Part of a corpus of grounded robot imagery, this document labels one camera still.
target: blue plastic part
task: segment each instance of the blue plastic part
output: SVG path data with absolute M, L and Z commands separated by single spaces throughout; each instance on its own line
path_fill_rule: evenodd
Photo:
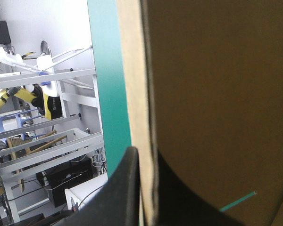
M 46 75 L 49 74 L 49 72 L 39 72 L 39 75 Z M 45 81 L 45 82 L 41 82 L 42 86 L 46 86 L 46 85 L 50 85 L 50 81 Z

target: teal strip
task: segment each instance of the teal strip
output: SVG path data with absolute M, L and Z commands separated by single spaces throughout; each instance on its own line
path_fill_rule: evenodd
M 108 176 L 131 145 L 115 0 L 88 0 Z
M 257 192 L 249 193 L 248 195 L 246 195 L 246 196 L 244 196 L 244 197 L 242 197 L 242 198 L 240 198 L 240 199 L 238 199 L 238 200 L 236 200 L 236 201 L 234 201 L 234 202 L 228 204 L 227 206 L 224 206 L 224 207 L 221 208 L 219 211 L 221 211 L 221 212 L 227 211 L 228 209 L 230 209 L 230 208 L 232 208 L 232 207 L 238 205 L 239 203 L 241 203 L 241 202 L 247 200 L 248 198 L 250 198 L 250 197 L 252 197 L 252 196 L 254 196 L 254 195 L 256 195 L 256 194 L 257 194 Z

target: metal rack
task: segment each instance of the metal rack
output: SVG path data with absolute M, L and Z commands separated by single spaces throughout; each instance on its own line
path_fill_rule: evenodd
M 82 76 L 92 77 L 95 97 L 89 97 L 89 96 L 83 96 L 83 95 L 71 94 L 65 92 L 65 87 L 63 83 L 64 79 L 77 78 Z M 37 144 L 52 141 L 58 137 L 66 136 L 66 142 L 61 145 L 54 146 L 40 152 L 32 153 L 8 162 L 0 163 L 0 183 L 2 183 L 4 187 L 7 200 L 9 200 L 8 205 L 14 223 L 20 221 L 19 215 L 31 210 L 32 208 L 36 208 L 38 205 L 42 205 L 45 202 L 49 202 L 49 200 L 46 199 L 28 208 L 25 208 L 25 210 L 18 211 L 11 189 L 12 185 L 16 181 L 32 176 L 38 172 L 49 169 L 63 162 L 82 156 L 84 154 L 90 153 L 99 148 L 104 148 L 101 116 L 100 116 L 100 103 L 98 97 L 97 78 L 95 74 L 95 69 L 87 69 L 87 70 L 72 71 L 72 72 L 59 72 L 55 74 L 48 74 L 42 76 L 32 73 L 32 74 L 1 77 L 0 89 L 28 85 L 33 83 L 41 83 L 45 81 L 58 81 L 58 89 L 59 89 L 60 100 L 62 105 L 63 117 L 0 133 L 0 139 L 15 136 L 23 132 L 45 128 L 51 125 L 61 124 L 72 120 L 78 120 L 80 118 L 78 115 L 74 115 L 74 116 L 69 115 L 69 108 L 68 108 L 69 101 L 81 105 L 87 105 L 90 107 L 97 108 L 99 120 L 100 120 L 101 132 L 90 135 L 89 133 L 81 131 L 78 128 L 73 128 L 64 132 L 57 133 L 55 135 L 51 135 L 49 137 L 40 138 L 31 141 L 23 145 L 0 150 L 0 157 L 1 157 Z M 17 174 L 13 173 L 15 170 L 19 170 L 24 167 L 30 167 L 30 168 L 23 170 Z

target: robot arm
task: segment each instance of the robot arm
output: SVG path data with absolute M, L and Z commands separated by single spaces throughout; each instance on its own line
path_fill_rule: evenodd
M 22 87 L 7 88 L 6 90 L 0 92 L 1 94 L 0 108 L 2 108 L 5 105 L 5 103 L 7 102 L 10 96 L 16 96 L 26 102 L 31 103 L 35 107 L 44 109 L 42 92 L 40 93 L 37 90 L 36 91 L 35 90 L 33 92 L 29 92 L 28 90 Z
M 7 88 L 0 92 L 0 108 L 7 102 L 10 96 L 16 96 L 34 107 L 37 107 L 39 113 L 44 115 L 46 119 L 56 119 L 62 117 L 61 102 L 59 97 L 50 97 L 42 92 L 39 85 L 34 84 L 32 92 L 22 87 Z

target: white pipe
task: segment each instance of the white pipe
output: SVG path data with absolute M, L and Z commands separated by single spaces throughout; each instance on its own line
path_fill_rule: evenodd
M 67 79 L 67 80 L 72 81 L 73 83 L 76 83 L 76 84 L 81 85 L 81 86 L 86 86 L 86 87 L 89 87 L 89 88 L 93 88 L 92 86 L 87 85 L 87 84 L 85 84 L 84 82 L 81 82 L 81 81 L 77 81 L 77 80 L 74 80 L 74 79 Z
M 66 61 L 66 60 L 69 60 L 70 58 L 73 58 L 73 57 L 75 57 L 75 56 L 77 56 L 77 55 L 79 55 L 79 54 L 81 54 L 81 53 L 83 53 L 83 52 L 85 52 L 85 51 L 87 51 L 87 50 L 89 50 L 89 49 L 91 49 L 91 48 L 92 48 L 92 46 L 89 46 L 89 47 L 84 48 L 84 49 L 82 49 L 82 50 L 80 50 L 80 51 L 77 51 L 76 53 L 71 54 L 71 55 L 69 55 L 69 56 L 67 56 L 67 57 L 65 57 L 65 58 L 63 58 L 63 59 L 61 59 L 61 60 L 58 60 L 57 62 L 53 63 L 53 64 L 50 65 L 49 67 L 45 68 L 44 71 L 46 71 L 47 69 L 50 69 L 50 68 L 52 68 L 52 67 L 54 67 L 54 66 L 56 66 L 56 65 L 58 65 L 58 64 L 60 64 L 60 63 L 62 63 L 62 62 L 64 62 L 64 61 Z
M 80 88 L 83 88 L 83 89 L 91 89 L 91 90 L 94 90 L 94 88 L 87 87 L 87 86 L 81 86 L 81 85 L 78 85 L 78 84 L 74 84 L 74 83 L 72 83 L 71 81 L 66 80 L 66 79 L 61 80 L 61 81 L 64 82 L 64 83 L 67 83 L 67 84 L 69 84 L 69 85 L 72 85 L 72 86 L 77 86 L 77 87 L 80 87 Z
M 67 51 L 65 51 L 65 52 L 62 52 L 62 53 L 56 55 L 56 56 L 53 56 L 51 59 L 54 60 L 54 59 L 56 59 L 56 58 L 58 58 L 58 57 L 60 57 L 60 56 L 62 56 L 62 55 L 65 55 L 66 53 L 70 53 L 70 52 L 73 52 L 73 51 L 78 51 L 78 50 L 81 50 L 81 49 L 83 49 L 83 48 L 69 49 L 69 50 L 67 50 Z

